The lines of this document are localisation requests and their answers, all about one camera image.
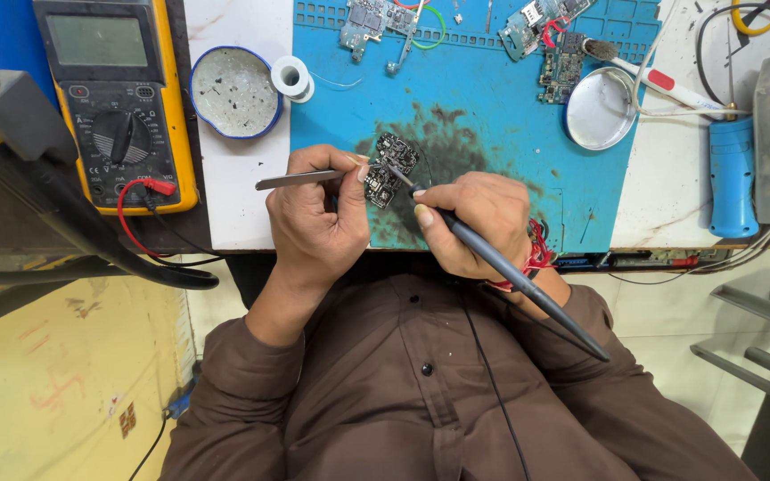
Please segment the digital multimeter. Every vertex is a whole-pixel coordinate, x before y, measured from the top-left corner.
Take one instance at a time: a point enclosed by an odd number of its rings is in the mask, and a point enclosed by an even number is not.
[[[164,0],[34,0],[64,120],[79,147],[82,190],[102,214],[142,178],[177,185],[152,192],[156,211],[198,202],[192,154]],[[147,215],[134,193],[126,215]]]

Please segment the multimeter rotary dial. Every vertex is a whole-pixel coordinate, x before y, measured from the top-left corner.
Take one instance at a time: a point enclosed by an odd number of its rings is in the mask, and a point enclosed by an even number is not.
[[[139,114],[112,109],[93,123],[94,146],[114,163],[137,163],[151,153],[151,131]]]

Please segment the yellow cable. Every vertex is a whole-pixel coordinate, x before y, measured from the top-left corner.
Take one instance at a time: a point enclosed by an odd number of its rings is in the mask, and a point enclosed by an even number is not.
[[[738,3],[741,0],[733,0],[733,5],[738,5]],[[742,14],[738,13],[738,8],[733,10],[733,24],[736,26],[736,29],[739,30],[741,33],[746,33],[748,35],[759,35],[760,33],[765,33],[770,30],[770,23],[763,28],[750,28],[747,25],[744,25],[744,22],[742,21]]]

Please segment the metal tin lid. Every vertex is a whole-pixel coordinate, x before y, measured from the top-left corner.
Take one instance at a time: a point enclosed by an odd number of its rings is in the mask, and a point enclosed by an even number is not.
[[[269,63],[244,47],[207,50],[192,67],[189,95],[198,116],[231,139],[266,134],[283,111]]]
[[[635,123],[634,81],[623,70],[603,67],[587,74],[566,103],[566,129],[576,144],[600,151],[619,142]]]

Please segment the circuit board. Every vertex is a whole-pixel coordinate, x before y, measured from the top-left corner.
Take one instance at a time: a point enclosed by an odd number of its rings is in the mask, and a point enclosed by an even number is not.
[[[540,71],[540,85],[545,91],[539,94],[540,102],[565,104],[569,100],[572,89],[581,81],[584,38],[583,33],[562,32],[554,40],[554,48],[546,47]]]
[[[507,18],[507,26],[498,31],[510,58],[519,61],[537,49],[543,29],[551,20],[566,17],[569,21],[599,0],[531,0]],[[560,27],[567,27],[563,22]]]
[[[415,12],[385,0],[348,0],[347,6],[349,13],[340,28],[340,44],[352,50],[355,61],[361,61],[367,40],[381,41],[386,28],[406,35],[407,42],[418,29]]]
[[[388,207],[403,181],[395,177],[387,165],[393,165],[404,175],[409,175],[421,156],[403,140],[391,133],[382,134],[377,141],[379,159],[370,166],[365,178],[365,197],[376,207]]]

